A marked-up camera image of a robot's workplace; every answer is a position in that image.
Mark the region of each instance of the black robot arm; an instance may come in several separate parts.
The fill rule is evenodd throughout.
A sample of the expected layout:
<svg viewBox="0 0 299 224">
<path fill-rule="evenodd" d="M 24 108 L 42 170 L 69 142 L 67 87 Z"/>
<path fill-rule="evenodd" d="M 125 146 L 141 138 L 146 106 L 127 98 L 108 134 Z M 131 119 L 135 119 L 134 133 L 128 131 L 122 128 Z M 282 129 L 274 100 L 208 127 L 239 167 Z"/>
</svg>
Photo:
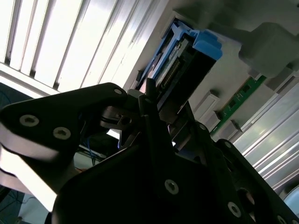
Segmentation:
<svg viewBox="0 0 299 224">
<path fill-rule="evenodd" d="M 121 130 L 120 151 L 77 174 L 82 136 L 108 128 Z M 107 83 L 7 106 L 0 143 L 0 184 L 35 195 L 54 224 L 299 222 L 233 144 L 211 139 L 188 103 L 175 122 L 162 121 L 153 80 L 146 94 Z"/>
</svg>

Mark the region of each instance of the green circuit board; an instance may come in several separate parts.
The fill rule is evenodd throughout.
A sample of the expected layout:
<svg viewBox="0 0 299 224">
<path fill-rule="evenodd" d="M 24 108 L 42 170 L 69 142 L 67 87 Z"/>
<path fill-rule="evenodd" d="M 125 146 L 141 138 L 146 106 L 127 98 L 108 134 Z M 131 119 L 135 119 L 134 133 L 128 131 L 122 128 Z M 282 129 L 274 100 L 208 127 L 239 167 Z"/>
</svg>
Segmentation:
<svg viewBox="0 0 299 224">
<path fill-rule="evenodd" d="M 240 108 L 240 106 L 257 90 L 257 88 L 265 81 L 266 77 L 261 76 L 258 80 L 250 77 L 243 86 L 234 94 L 228 103 L 217 112 L 220 119 L 218 125 L 211 131 L 214 135 L 230 117 Z"/>
</svg>

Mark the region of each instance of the blue cable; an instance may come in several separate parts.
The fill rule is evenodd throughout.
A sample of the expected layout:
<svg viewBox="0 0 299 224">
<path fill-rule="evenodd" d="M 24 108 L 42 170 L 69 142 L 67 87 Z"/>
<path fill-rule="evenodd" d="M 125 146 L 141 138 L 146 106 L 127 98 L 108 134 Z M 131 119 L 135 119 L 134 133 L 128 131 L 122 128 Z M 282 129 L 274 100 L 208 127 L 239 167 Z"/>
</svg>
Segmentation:
<svg viewBox="0 0 299 224">
<path fill-rule="evenodd" d="M 93 162 L 93 160 L 95 160 L 96 155 L 94 153 L 92 153 L 91 149 L 90 149 L 90 144 L 89 144 L 89 138 L 87 138 L 87 145 L 85 144 L 85 146 L 89 149 L 89 153 L 90 153 L 90 157 L 92 159 L 92 163 L 93 165 L 95 164 L 95 162 Z"/>
</svg>

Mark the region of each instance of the screw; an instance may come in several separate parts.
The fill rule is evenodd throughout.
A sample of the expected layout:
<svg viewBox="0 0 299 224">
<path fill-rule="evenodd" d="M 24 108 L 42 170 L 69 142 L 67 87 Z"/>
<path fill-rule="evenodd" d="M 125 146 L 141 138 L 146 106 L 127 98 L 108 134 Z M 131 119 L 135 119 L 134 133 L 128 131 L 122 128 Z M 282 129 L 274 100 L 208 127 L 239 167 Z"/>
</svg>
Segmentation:
<svg viewBox="0 0 299 224">
<path fill-rule="evenodd" d="M 26 127 L 34 127 L 38 125 L 39 119 L 36 116 L 26 114 L 20 117 L 20 123 Z"/>
<path fill-rule="evenodd" d="M 178 193 L 178 185 L 173 180 L 166 180 L 164 183 L 166 190 L 172 195 L 176 195 Z"/>
<path fill-rule="evenodd" d="M 240 218 L 240 217 L 241 217 L 242 213 L 241 213 L 239 207 L 238 207 L 235 203 L 233 203 L 233 202 L 229 202 L 229 203 L 228 203 L 228 209 L 229 209 L 230 212 L 231 212 L 234 216 L 236 216 L 237 218 Z"/>
<path fill-rule="evenodd" d="M 53 135 L 57 139 L 67 140 L 71 136 L 71 132 L 66 127 L 57 127 L 53 131 Z"/>
<path fill-rule="evenodd" d="M 281 216 L 277 216 L 277 219 L 279 220 L 279 223 L 286 224 L 286 221 Z"/>
<path fill-rule="evenodd" d="M 206 129 L 206 127 L 205 127 L 203 124 L 200 124 L 199 126 L 200 126 L 200 128 L 201 128 L 202 130 L 205 130 L 205 129 Z"/>
<path fill-rule="evenodd" d="M 227 148 L 231 148 L 232 146 L 230 145 L 230 143 L 228 143 L 227 141 L 225 142 L 225 145 L 227 146 Z"/>
<path fill-rule="evenodd" d="M 116 92 L 117 94 L 122 94 L 122 92 L 119 89 L 114 89 L 114 92 Z"/>
</svg>

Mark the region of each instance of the black cable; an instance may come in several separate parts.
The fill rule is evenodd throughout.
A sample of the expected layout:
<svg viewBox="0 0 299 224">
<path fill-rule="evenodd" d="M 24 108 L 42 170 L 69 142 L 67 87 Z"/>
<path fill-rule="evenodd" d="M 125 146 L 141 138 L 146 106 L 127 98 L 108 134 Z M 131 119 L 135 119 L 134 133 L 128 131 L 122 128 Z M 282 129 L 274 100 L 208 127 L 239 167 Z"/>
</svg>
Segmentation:
<svg viewBox="0 0 299 224">
<path fill-rule="evenodd" d="M 20 200 L 18 200 L 18 197 L 19 197 L 19 192 L 18 191 L 17 191 L 17 197 L 15 197 L 14 194 L 13 194 L 13 196 L 12 195 L 9 195 L 9 196 L 11 196 L 15 200 L 15 202 L 18 202 L 18 203 L 21 203 L 21 204 L 26 204 L 32 198 L 36 199 L 36 197 L 30 197 L 25 202 L 24 201 L 21 202 Z"/>
<path fill-rule="evenodd" d="M 8 104 L 11 104 L 11 101 L 8 98 L 8 96 L 3 91 L 1 91 L 1 90 L 0 90 L 0 93 L 4 96 L 4 98 L 6 98 L 6 100 L 8 101 Z"/>
<path fill-rule="evenodd" d="M 1 210 L 0 210 L 0 213 L 1 213 L 4 209 L 6 209 L 9 205 L 11 205 L 11 204 L 13 204 L 13 203 L 15 203 L 15 201 L 9 203 L 7 206 L 5 206 L 3 209 L 1 209 Z"/>
</svg>

